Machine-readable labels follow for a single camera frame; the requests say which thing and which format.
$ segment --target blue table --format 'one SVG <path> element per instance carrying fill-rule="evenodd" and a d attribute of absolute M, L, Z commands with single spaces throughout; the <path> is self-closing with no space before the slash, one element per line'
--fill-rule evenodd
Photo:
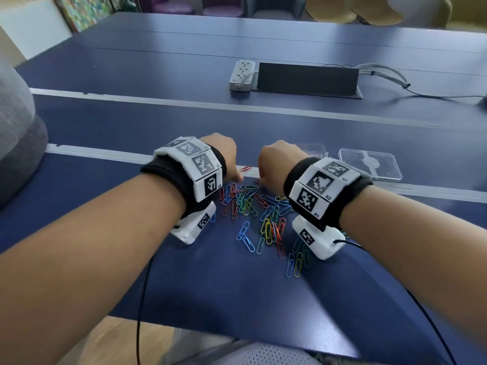
<path fill-rule="evenodd" d="M 474 33 L 118 13 L 18 67 L 40 89 L 34 98 L 50 142 L 81 156 L 46 154 L 0 214 L 0 251 L 135 176 L 137 154 L 179 135 L 232 136 L 239 165 L 257 166 L 260 148 L 277 139 L 324 142 L 334 157 L 342 147 L 389 152 L 405 184 L 484 195 L 487 113 L 478 100 L 411 98 L 369 76 L 359 80 L 363 100 L 235 93 L 228 79 L 242 58 L 376 62 L 402 70 L 419 91 L 482 94 L 486 45 L 487 35 Z M 106 160 L 103 150 L 124 152 L 112 153 L 122 161 Z M 487 227 L 483 202 L 411 197 Z M 145 321 L 369 361 L 448 363 L 422 313 L 367 253 L 345 246 L 326 262 L 312 258 L 300 278 L 286 278 L 286 261 L 273 249 L 257 256 L 235 241 L 247 219 L 257 241 L 259 221 L 232 222 L 220 211 L 194 245 L 172 236 L 161 245 Z M 284 243 L 293 240 L 288 227 Z M 112 314 L 136 319 L 141 288 L 139 277 Z M 459 364 L 487 362 L 483 350 L 431 315 Z"/>

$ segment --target transparent lid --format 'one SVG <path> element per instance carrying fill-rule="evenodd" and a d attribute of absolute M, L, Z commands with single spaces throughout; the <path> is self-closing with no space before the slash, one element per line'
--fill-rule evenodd
<path fill-rule="evenodd" d="M 392 154 L 365 150 L 341 148 L 338 152 L 340 161 L 369 173 L 372 179 L 399 182 L 401 171 Z"/>
<path fill-rule="evenodd" d="M 328 152 L 326 152 L 325 144 L 320 142 L 309 142 L 309 143 L 298 143 L 296 146 L 301 148 L 309 156 L 314 156 L 315 158 L 321 159 L 328 157 Z"/>

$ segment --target person's right arm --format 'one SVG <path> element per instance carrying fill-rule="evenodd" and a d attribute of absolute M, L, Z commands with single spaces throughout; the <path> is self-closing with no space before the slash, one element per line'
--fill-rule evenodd
<path fill-rule="evenodd" d="M 283 194 L 307 157 L 278 141 L 259 157 L 261 184 Z M 487 345 L 487 231 L 435 208 L 369 186 L 340 226 L 421 301 Z"/>

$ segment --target hand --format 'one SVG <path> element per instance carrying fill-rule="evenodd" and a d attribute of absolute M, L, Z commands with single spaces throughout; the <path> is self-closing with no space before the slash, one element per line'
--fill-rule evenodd
<path fill-rule="evenodd" d="M 200 138 L 205 143 L 208 143 L 220 151 L 227 163 L 227 176 L 223 181 L 231 180 L 233 182 L 241 182 L 243 175 L 237 170 L 237 145 L 230 137 L 222 136 L 219 133 L 213 133 L 210 136 Z"/>
<path fill-rule="evenodd" d="M 284 196 L 284 182 L 289 172 L 307 157 L 309 156 L 295 144 L 283 140 L 264 146 L 259 155 L 260 185 L 276 195 Z"/>

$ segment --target power strip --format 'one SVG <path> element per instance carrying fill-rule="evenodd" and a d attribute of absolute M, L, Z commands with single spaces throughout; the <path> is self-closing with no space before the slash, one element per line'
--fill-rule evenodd
<path fill-rule="evenodd" d="M 239 60 L 235 64 L 232 76 L 230 77 L 230 90 L 247 92 L 252 87 L 254 79 L 255 63 L 250 60 Z"/>

